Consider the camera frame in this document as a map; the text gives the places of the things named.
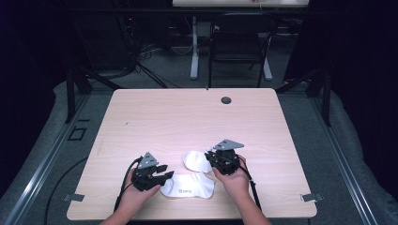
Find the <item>desk leg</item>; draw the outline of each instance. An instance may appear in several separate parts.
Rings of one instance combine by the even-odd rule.
[[[264,64],[264,75],[266,77],[266,81],[272,81],[272,74],[271,74],[271,69],[269,68],[269,63],[268,60],[266,58],[266,63]]]
[[[191,79],[198,79],[199,54],[198,54],[198,36],[196,32],[196,17],[192,18],[192,63],[191,63]]]

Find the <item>black chair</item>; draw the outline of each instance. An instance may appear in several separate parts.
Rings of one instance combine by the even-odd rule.
[[[264,13],[231,12],[215,19],[210,26],[208,87],[211,87],[213,63],[260,64],[257,82],[260,87],[268,46],[275,31],[275,20]]]

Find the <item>human arm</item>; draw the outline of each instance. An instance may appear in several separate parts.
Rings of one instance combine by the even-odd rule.
[[[247,169],[245,160],[245,158],[239,156],[240,166]],[[243,170],[239,168],[229,175],[222,175],[217,168],[213,168],[213,172],[234,201],[245,225],[271,224],[249,194],[249,178]]]
[[[101,222],[102,225],[119,225],[128,223],[141,209],[146,200],[154,196],[161,189],[161,186],[157,185],[147,191],[138,190],[131,184],[133,171],[134,170],[131,170],[126,178],[126,190],[123,192],[119,206],[112,215]]]

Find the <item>white cloth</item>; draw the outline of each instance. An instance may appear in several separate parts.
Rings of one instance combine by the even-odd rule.
[[[200,197],[208,199],[213,195],[214,181],[202,172],[174,174],[161,187],[161,193],[167,197]]]
[[[195,172],[209,173],[211,172],[210,162],[207,161],[205,153],[197,151],[188,151],[183,157],[184,165]]]

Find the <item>table top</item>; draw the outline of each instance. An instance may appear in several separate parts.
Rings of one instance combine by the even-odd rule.
[[[173,0],[174,7],[306,8],[310,0]]]
[[[221,102],[223,97],[231,103]],[[310,218],[316,214],[307,180],[282,108],[273,89],[130,89],[117,90],[84,167],[68,218],[105,219],[129,165],[150,152],[175,174],[192,173],[184,153],[205,152],[224,139],[243,143],[236,152],[247,159],[264,214],[269,218]],[[157,193],[134,219],[240,218],[213,172],[213,196],[168,198]]]

